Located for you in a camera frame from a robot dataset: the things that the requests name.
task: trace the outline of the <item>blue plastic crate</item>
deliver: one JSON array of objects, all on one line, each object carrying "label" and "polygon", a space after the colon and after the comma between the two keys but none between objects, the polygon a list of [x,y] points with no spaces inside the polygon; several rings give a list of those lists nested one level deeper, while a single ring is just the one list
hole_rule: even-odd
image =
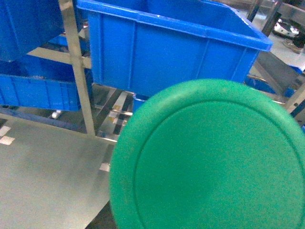
[{"label": "blue plastic crate", "polygon": [[[275,91],[267,83],[265,83],[261,80],[251,79],[251,78],[247,77],[245,79],[244,83],[247,86],[252,87],[256,90],[275,94]],[[293,89],[288,88],[287,91],[285,92],[284,96],[290,98],[294,93],[295,93],[295,91]]]},{"label": "blue plastic crate", "polygon": [[[78,111],[81,108],[72,66],[24,56],[0,62],[0,104]],[[88,71],[88,91],[92,93]]]},{"label": "blue plastic crate", "polygon": [[89,10],[93,81],[146,96],[192,79],[243,82],[272,46],[220,3],[78,0],[78,7]]},{"label": "blue plastic crate", "polygon": [[[77,8],[75,15],[80,30]],[[0,61],[17,60],[64,32],[58,0],[2,0],[0,21]]]}]

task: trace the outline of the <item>white object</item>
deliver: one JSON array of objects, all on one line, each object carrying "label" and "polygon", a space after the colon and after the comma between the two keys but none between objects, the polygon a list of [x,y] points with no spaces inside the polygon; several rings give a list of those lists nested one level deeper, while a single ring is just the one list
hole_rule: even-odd
[{"label": "white object", "polygon": [[52,113],[52,118],[57,119],[62,114],[61,110],[56,110],[56,112]]},{"label": "white object", "polygon": [[101,167],[100,167],[100,170],[109,172],[110,171],[110,164],[109,163],[102,163]]},{"label": "white object", "polygon": [[12,142],[15,140],[14,137],[7,137],[7,136],[4,136],[0,139],[0,144],[4,144],[4,145],[7,145],[9,146],[10,144],[12,144]]},{"label": "white object", "polygon": [[8,126],[4,125],[3,127],[1,127],[0,128],[0,137],[5,136],[6,133],[9,132],[9,130],[10,130],[10,127],[8,127]]}]

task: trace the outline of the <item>green lid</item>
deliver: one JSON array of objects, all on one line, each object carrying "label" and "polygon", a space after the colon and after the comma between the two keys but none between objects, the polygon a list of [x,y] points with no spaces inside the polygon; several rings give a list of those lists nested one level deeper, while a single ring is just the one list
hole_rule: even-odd
[{"label": "green lid", "polygon": [[112,156],[120,229],[304,228],[305,137],[260,92],[220,80],[170,87],[130,119]]}]

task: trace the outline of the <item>crate rim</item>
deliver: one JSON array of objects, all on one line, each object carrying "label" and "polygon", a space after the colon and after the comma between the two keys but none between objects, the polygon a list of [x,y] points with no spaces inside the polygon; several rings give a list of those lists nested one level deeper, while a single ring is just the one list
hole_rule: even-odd
[{"label": "crate rim", "polygon": [[182,21],[179,19],[167,18],[164,16],[147,13],[139,10],[132,10],[120,6],[115,6],[95,0],[78,0],[77,7],[82,10],[88,10],[92,12],[107,14],[115,17],[125,18],[137,23],[153,25],[155,27],[161,27],[187,33],[190,35],[198,36],[201,38],[208,38],[228,42],[236,45],[240,45],[247,48],[253,48],[261,51],[270,51],[273,42],[266,37],[261,31],[254,27],[251,22],[243,15],[240,15],[237,10],[233,9],[222,3],[214,3],[208,1],[202,1],[205,4],[217,5],[218,7],[230,9],[237,17],[239,17],[258,37],[252,37],[243,35],[240,33],[234,33],[224,31],[221,29],[212,28],[205,25],[200,25],[192,22]]}]

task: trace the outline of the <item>dark floor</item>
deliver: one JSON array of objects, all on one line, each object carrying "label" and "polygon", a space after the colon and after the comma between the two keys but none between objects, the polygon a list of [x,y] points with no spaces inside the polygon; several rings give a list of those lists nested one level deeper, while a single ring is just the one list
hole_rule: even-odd
[{"label": "dark floor", "polygon": [[113,220],[109,202],[86,227],[86,229],[117,229]]}]

